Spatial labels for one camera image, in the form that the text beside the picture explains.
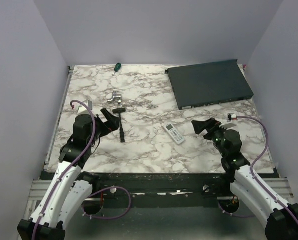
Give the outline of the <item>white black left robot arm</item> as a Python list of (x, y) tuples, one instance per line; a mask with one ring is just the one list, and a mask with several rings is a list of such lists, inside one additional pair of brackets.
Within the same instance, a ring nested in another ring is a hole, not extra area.
[(60, 150), (59, 163), (42, 201), (28, 220), (17, 227), (23, 240), (63, 240), (72, 217), (87, 198), (96, 197), (100, 185), (90, 176), (79, 177), (92, 155), (92, 146), (100, 138), (119, 129), (120, 119), (105, 108), (102, 122), (88, 110), (79, 114), (73, 124), (73, 134)]

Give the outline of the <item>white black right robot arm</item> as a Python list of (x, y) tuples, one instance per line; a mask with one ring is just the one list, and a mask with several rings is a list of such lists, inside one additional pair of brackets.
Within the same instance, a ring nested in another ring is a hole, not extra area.
[(197, 135), (206, 131), (204, 139), (213, 142), (231, 178), (219, 183), (219, 191), (225, 196), (237, 196), (259, 220), (268, 240), (298, 240), (298, 204), (289, 203), (256, 173), (254, 163), (241, 152), (240, 133), (223, 127), (214, 118), (191, 123)]

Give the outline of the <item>white remote control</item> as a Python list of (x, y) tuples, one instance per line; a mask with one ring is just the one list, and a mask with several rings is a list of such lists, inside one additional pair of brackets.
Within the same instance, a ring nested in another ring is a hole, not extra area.
[(166, 123), (163, 128), (177, 145), (181, 145), (185, 141), (185, 138), (172, 123)]

